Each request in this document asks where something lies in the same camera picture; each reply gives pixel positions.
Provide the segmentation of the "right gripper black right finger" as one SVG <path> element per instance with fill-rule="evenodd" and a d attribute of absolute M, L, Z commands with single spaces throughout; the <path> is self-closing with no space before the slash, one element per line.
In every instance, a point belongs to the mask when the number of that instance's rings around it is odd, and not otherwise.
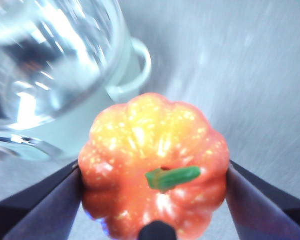
<path fill-rule="evenodd" d="M 242 240 L 300 240 L 300 199 L 234 161 L 227 171 L 226 202 Z"/>

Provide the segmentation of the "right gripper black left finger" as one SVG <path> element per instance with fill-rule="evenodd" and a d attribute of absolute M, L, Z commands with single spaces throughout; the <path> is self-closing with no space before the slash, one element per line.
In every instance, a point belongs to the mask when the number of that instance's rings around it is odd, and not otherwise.
<path fill-rule="evenodd" d="M 0 240 L 66 240 L 82 198 L 75 160 L 0 201 Z"/>

